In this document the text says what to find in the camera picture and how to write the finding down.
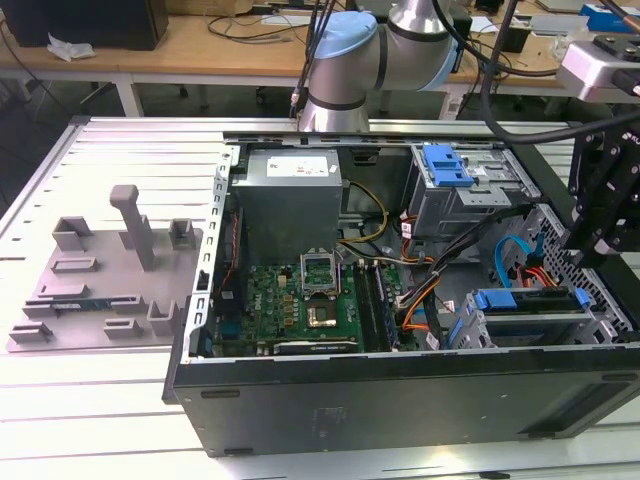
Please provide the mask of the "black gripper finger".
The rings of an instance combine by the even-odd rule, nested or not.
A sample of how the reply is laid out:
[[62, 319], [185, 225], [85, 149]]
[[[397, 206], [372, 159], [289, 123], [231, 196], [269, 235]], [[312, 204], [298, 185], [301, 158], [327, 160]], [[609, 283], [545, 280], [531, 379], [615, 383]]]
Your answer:
[[568, 183], [576, 203], [561, 245], [571, 252], [567, 259], [577, 267], [597, 267], [606, 256], [616, 253], [609, 237], [624, 196], [618, 165], [621, 154], [617, 131], [576, 139]]

